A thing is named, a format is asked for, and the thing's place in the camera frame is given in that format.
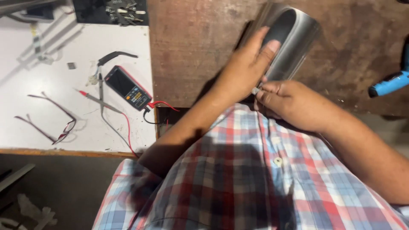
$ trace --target white table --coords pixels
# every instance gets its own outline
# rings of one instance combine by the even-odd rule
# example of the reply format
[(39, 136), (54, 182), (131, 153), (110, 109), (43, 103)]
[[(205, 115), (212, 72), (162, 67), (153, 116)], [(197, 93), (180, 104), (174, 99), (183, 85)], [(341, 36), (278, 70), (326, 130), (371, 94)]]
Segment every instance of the white table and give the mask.
[[(98, 98), (98, 84), (85, 86), (88, 76), (95, 73), (98, 59), (113, 51), (124, 51), (139, 58), (119, 56), (109, 61), (102, 67), (103, 77), (114, 65), (121, 65), (152, 95), (149, 27), (77, 24), (75, 14), (65, 15), (61, 9), (55, 10), (54, 17), (54, 25), (42, 23), (38, 26), (40, 34), (54, 27), (41, 38), (42, 46), (46, 45), (45, 49), (55, 59), (51, 65), (38, 63), (29, 24), (0, 18), (0, 148), (130, 152), (101, 119), (99, 104), (75, 89)], [(68, 69), (70, 62), (76, 64), (75, 70)], [(78, 119), (70, 135), (56, 145), (51, 145), (51, 141), (31, 125), (14, 118), (30, 114), (34, 124), (58, 137), (70, 118), (47, 100), (27, 97), (27, 94), (41, 95), (42, 91)], [(131, 144), (135, 151), (155, 142), (155, 125), (146, 123), (143, 112), (134, 109), (106, 84), (104, 101), (129, 117)], [(104, 113), (127, 140), (125, 117), (106, 108)], [(146, 118), (154, 122), (154, 112), (148, 113)]]

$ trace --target checkered shirt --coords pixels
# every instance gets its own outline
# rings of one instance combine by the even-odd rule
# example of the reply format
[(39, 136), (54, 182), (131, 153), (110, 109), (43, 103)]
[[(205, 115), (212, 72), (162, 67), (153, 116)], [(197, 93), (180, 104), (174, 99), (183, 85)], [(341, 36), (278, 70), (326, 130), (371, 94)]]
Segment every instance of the checkered shirt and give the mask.
[(236, 104), (165, 179), (124, 160), (93, 229), (386, 230), (407, 220), (321, 139)]

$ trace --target person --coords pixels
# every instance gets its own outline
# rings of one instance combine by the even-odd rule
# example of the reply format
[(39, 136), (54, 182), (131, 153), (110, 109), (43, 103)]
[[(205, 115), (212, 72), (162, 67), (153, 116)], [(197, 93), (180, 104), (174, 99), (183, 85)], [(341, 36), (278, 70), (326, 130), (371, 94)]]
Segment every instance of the person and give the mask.
[(409, 161), (296, 81), (236, 104), (280, 47), (257, 31), (138, 161), (124, 160), (93, 229), (408, 229)]

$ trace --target digital multimeter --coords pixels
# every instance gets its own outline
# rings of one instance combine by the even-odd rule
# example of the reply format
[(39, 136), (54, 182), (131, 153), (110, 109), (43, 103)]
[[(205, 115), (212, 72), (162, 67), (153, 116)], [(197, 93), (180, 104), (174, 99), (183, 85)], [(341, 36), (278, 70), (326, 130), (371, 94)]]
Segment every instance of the digital multimeter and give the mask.
[(138, 111), (142, 111), (152, 100), (152, 96), (119, 65), (114, 66), (104, 80)]

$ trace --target hand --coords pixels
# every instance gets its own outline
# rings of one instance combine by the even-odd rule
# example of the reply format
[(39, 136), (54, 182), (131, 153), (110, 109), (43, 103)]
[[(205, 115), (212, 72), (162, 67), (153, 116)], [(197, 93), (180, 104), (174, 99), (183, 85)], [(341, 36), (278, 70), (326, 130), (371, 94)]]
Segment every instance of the hand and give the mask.
[(244, 99), (251, 93), (280, 48), (280, 42), (273, 40), (268, 42), (260, 52), (268, 30), (268, 27), (261, 28), (243, 48), (232, 54), (210, 92), (216, 93), (220, 99), (227, 100), (229, 105)]
[(284, 119), (298, 129), (323, 133), (344, 114), (340, 107), (297, 81), (270, 81), (261, 86), (254, 109)]

